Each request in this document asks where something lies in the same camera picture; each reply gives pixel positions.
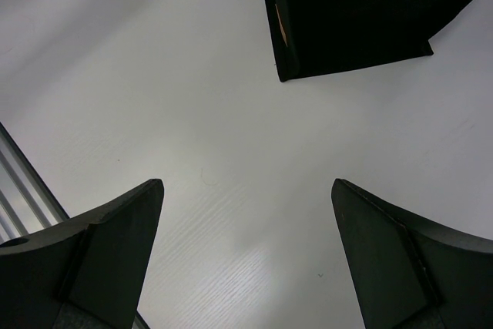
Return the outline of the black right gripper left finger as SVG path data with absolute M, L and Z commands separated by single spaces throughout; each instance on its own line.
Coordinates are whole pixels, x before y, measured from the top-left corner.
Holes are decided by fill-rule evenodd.
M 1 245 L 3 328 L 131 328 L 163 206 L 148 180 Z

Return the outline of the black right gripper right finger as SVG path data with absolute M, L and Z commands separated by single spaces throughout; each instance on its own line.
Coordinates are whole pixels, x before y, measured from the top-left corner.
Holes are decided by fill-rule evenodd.
M 334 216 L 367 328 L 490 328 L 492 242 L 337 179 Z

